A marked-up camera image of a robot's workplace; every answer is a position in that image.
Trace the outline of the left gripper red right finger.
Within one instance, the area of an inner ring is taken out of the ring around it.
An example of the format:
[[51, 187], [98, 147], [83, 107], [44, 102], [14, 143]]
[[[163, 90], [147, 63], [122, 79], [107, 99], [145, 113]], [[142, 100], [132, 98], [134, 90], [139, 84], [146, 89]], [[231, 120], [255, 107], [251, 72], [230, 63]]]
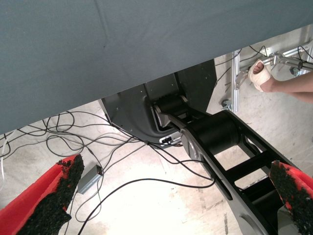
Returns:
[[313, 178], [300, 169], [274, 161], [269, 178], [288, 210], [298, 232], [313, 233]]

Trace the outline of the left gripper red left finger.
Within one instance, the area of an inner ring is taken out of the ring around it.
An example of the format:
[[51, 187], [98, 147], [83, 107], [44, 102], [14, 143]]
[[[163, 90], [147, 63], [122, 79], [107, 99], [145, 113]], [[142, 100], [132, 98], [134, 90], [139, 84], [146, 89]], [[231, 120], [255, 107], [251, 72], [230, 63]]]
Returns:
[[56, 235], [84, 171], [80, 154], [59, 160], [0, 211], [2, 235]]

